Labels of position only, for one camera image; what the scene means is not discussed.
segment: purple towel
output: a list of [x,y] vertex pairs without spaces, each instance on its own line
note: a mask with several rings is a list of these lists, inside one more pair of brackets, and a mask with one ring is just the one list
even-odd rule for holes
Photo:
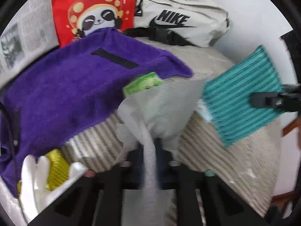
[[[28,154],[38,158],[82,130],[108,118],[123,101],[122,88],[156,72],[165,79],[191,77],[170,52],[104,28],[58,49],[31,66],[8,89],[3,103],[19,112],[18,179]],[[0,173],[17,196],[6,127],[1,125]]]

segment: cartoon panda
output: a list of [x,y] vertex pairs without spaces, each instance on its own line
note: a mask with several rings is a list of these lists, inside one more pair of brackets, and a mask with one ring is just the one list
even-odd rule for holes
[[83,0],[74,3],[68,19],[75,37],[83,38],[93,31],[122,25],[122,0]]

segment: teal ribbed fabric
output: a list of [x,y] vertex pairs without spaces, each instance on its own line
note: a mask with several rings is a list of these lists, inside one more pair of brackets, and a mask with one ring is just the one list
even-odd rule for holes
[[263,46],[205,85],[202,98],[225,146],[281,114],[273,109],[251,107],[249,96],[254,92],[282,92],[278,73]]

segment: nike logo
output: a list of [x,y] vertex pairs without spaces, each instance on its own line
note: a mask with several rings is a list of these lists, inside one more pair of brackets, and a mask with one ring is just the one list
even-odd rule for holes
[[[190,16],[181,13],[163,10],[163,12],[158,17],[156,16],[151,20],[149,26],[150,28],[157,27],[162,29],[183,28],[183,27],[195,28],[196,26],[185,25],[185,23],[189,18]],[[163,21],[169,23],[170,25],[157,24],[156,21]]]

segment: nike swoosh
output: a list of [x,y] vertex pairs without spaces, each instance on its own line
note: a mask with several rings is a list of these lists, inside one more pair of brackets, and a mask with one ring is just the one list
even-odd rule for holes
[[154,17],[152,19],[152,21],[150,22],[150,28],[154,28],[154,27],[157,27],[157,28],[161,28],[161,29],[172,29],[172,28],[183,28],[183,27],[191,27],[191,28],[195,28],[196,26],[187,26],[187,25],[158,25],[156,22],[155,22],[155,19],[156,17]]

